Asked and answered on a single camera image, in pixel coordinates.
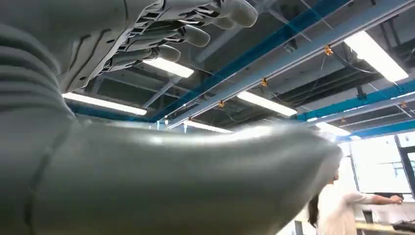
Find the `desk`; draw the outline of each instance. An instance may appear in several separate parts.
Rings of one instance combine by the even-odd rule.
[[[415,233],[405,232],[394,230],[392,225],[385,225],[385,224],[368,224],[365,222],[357,222],[356,221],[356,228],[363,230],[363,231],[377,231],[377,232],[384,232],[384,233],[391,233],[391,234],[406,234],[406,235],[415,235]]]

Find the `robotic hand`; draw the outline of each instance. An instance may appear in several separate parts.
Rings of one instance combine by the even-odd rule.
[[[63,93],[120,68],[122,56],[121,68],[131,64],[132,55],[138,62],[149,48],[168,42],[205,46],[209,35],[191,24],[251,26],[257,15],[245,0],[8,0],[0,9],[3,24],[28,32],[47,47],[56,59],[51,69]],[[179,52],[169,48],[165,53],[169,59]],[[117,54],[116,63],[111,62]]]
[[[237,24],[250,27],[257,18],[257,11],[244,0],[184,1],[180,4],[167,1],[160,9],[149,8],[144,12],[132,30],[131,38],[119,47],[118,51],[122,52],[117,52],[105,64],[102,72],[125,69],[142,60],[156,59],[158,56],[154,55],[157,55],[157,51],[162,51],[161,58],[176,62],[180,52],[166,47],[166,43],[188,42],[197,47],[206,46],[210,36],[192,24],[215,24],[223,29],[231,29]],[[152,56],[144,56],[150,51]]]
[[[65,105],[102,70],[177,60],[165,41],[201,46],[192,26],[250,26],[245,1],[5,1],[0,234],[275,234],[337,170],[340,149],[300,126],[175,134],[79,123]]]

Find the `gray robot arm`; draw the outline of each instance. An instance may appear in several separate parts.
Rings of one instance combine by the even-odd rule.
[[[76,60],[41,26],[2,22],[0,234],[275,233],[338,167],[336,145],[288,124],[226,135],[80,124],[56,79]]]

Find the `ceiling light fixture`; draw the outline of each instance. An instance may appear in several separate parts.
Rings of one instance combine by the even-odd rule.
[[[154,60],[143,60],[143,63],[154,66],[161,70],[165,70],[170,73],[174,73],[175,75],[178,75],[180,77],[188,78],[194,73],[194,70],[191,70],[189,68],[186,68],[177,63],[165,60],[160,57]]]
[[[196,128],[204,129],[208,131],[220,132],[220,133],[232,133],[233,132],[233,131],[225,130],[225,129],[214,127],[214,126],[208,126],[208,125],[193,122],[193,121],[185,121],[184,125],[192,126],[192,127],[196,127]]]
[[[120,110],[120,111],[124,111],[124,112],[127,112],[127,113],[132,113],[132,114],[136,114],[136,115],[145,115],[147,113],[147,111],[144,110],[144,109],[139,109],[139,108],[135,108],[135,107],[127,106],[127,105],[117,104],[117,103],[105,101],[105,100],[102,100],[102,99],[96,99],[96,98],[92,98],[92,97],[88,97],[88,96],[84,96],[84,95],[80,95],[80,94],[66,93],[66,94],[63,94],[62,96],[66,99],[76,100],[76,101],[80,101],[80,102],[84,102],[84,103],[88,103],[88,104],[98,105],[98,106],[101,106],[101,107]]]
[[[352,141],[359,141],[359,140],[361,140],[362,138],[360,138],[360,136],[350,136],[350,139],[351,139]]]
[[[335,135],[338,135],[338,136],[348,136],[348,135],[351,134],[347,130],[344,130],[344,129],[339,128],[337,126],[330,125],[326,122],[316,123],[316,126],[318,128],[320,128],[321,130],[323,130],[323,131],[326,131],[326,132],[329,132],[329,133],[332,133],[332,134],[335,134]]]
[[[404,97],[404,96],[409,96],[409,95],[412,95],[412,94],[415,94],[415,92],[409,92],[409,93],[406,93],[406,94],[402,94],[402,95],[399,95],[397,97],[392,97],[391,99],[397,99],[397,98],[401,98],[401,97]]]
[[[310,119],[307,119],[307,122],[312,122],[312,121],[316,121],[318,118],[316,118],[316,117],[313,117],[313,118],[310,118]]]
[[[260,96],[254,95],[249,92],[241,92],[238,94],[238,98],[243,99],[247,102],[262,106],[264,108],[270,109],[272,111],[275,111],[277,113],[283,114],[285,116],[292,116],[297,113],[296,110],[290,109],[288,107],[285,107],[283,105],[277,104],[273,101],[270,101],[268,99],[262,98]]]
[[[387,80],[396,82],[409,77],[365,31],[360,31],[346,38],[345,43],[358,54],[358,58],[366,60]]]

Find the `wire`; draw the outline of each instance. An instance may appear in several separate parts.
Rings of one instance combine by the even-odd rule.
[[[370,73],[370,74],[376,74],[376,73],[378,73],[377,71],[368,71],[368,70],[363,70],[363,69],[360,69],[360,68],[358,68],[358,67],[356,67],[356,66],[354,66],[354,65],[352,65],[351,63],[349,63],[347,60],[345,60],[344,58],[342,58],[341,56],[339,56],[337,53],[335,53],[334,51],[333,51],[333,54],[336,56],[336,58],[343,64],[343,65],[345,65],[345,66],[347,66],[347,67],[350,67],[350,68],[352,68],[352,69],[354,69],[354,70],[357,70],[357,71],[360,71],[360,72],[364,72],[364,73]]]
[[[307,92],[307,95],[300,102],[294,103],[294,105],[302,104],[303,102],[305,102],[311,96],[311,93],[314,91],[314,89],[317,87],[317,84],[319,83],[319,79],[320,79],[320,76],[321,76],[323,68],[324,68],[325,59],[326,59],[326,56],[323,56],[322,65],[320,66],[319,75],[317,75],[317,79],[314,82],[313,87]]]
[[[368,83],[369,86],[371,86],[375,91],[380,92],[380,94],[385,97],[388,98],[383,92],[381,92],[379,89],[377,89],[373,84],[371,84],[370,82]],[[410,114],[408,114],[408,112],[406,112],[402,107],[400,107],[399,105],[395,105],[396,108],[398,108],[400,111],[402,111],[404,114],[408,115],[410,118],[412,118],[412,116]]]
[[[316,12],[308,3],[305,2],[305,0],[300,0],[302,2],[302,4],[304,4],[310,11],[312,11],[314,13],[314,15],[316,15],[317,17],[319,17],[321,19],[321,21],[323,21],[330,29],[333,29],[333,27],[323,18],[321,17],[321,15]]]
[[[237,120],[233,119],[232,116],[226,110],[223,110],[223,109],[219,109],[219,110],[225,112],[232,121],[238,122]]]
[[[290,104],[290,103],[287,103],[287,102],[285,102],[284,100],[282,100],[282,99],[280,99],[279,97],[278,97],[278,95],[276,95],[276,94],[274,94],[274,93],[271,93],[277,100],[279,100],[281,103],[283,103],[283,104]]]
[[[412,58],[412,56],[414,55],[414,53],[415,53],[415,47],[414,47],[414,49],[411,50],[411,53],[406,58],[405,62],[409,61]]]

